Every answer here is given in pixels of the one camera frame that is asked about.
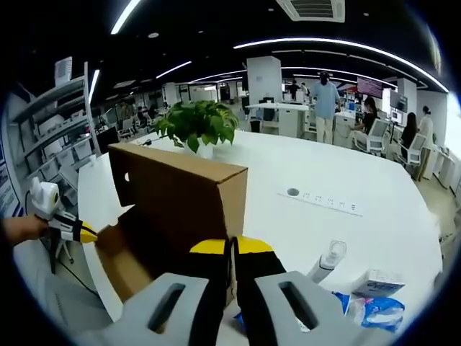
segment spray bottle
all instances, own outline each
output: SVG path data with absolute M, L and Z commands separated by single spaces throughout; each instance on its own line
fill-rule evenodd
M 321 282 L 331 272 L 333 272 L 334 268 L 345 255 L 346 243 L 339 240 L 332 240 L 329 251 L 321 255 L 308 273 L 308 278 L 310 278 L 314 283 Z

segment potted plant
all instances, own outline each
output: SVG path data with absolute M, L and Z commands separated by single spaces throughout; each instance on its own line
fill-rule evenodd
M 166 134 L 175 146 L 190 148 L 209 159 L 212 145 L 216 145 L 218 140 L 232 144 L 237 126 L 238 118 L 223 104 L 197 101 L 184 105 L 179 102 L 156 124 L 156 132 L 162 136 Z

